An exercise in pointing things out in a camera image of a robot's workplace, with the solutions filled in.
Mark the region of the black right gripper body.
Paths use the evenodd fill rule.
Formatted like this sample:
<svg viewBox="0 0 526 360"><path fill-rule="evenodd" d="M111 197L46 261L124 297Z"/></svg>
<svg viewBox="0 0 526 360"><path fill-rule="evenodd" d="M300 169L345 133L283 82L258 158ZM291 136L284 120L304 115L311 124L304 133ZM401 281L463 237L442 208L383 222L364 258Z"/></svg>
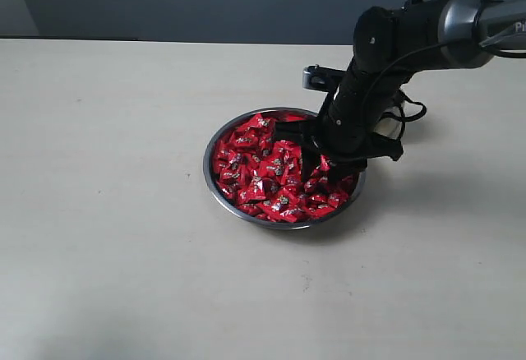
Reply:
<svg viewBox="0 0 526 360"><path fill-rule="evenodd" d="M401 158L404 148L401 138L405 130L405 115L395 118L402 122L398 136L390 139L374 132L382 113L399 100L382 103L358 103L351 108L341 108L335 100L326 100L315 117L300 121L275 124L275 141L291 141L300 147L316 148L332 163L351 163L353 171L363 171L371 159L387 157L393 161Z"/></svg>

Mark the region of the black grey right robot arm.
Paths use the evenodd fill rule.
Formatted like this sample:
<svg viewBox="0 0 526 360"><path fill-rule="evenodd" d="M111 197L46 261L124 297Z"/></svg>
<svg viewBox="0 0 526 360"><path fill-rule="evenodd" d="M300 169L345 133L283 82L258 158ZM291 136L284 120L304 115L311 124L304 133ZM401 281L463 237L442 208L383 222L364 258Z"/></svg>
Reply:
<svg viewBox="0 0 526 360"><path fill-rule="evenodd" d="M397 10L372 7L353 32L353 57L346 70L317 65L303 73L308 90L325 92L314 118L283 122L275 139L302 152L307 180L326 157L336 166L331 180L363 171L370 159L399 159L399 136L384 136L385 119L405 125L402 86L424 71L474 69L492 58L524 58L524 0L411 1Z"/></svg>

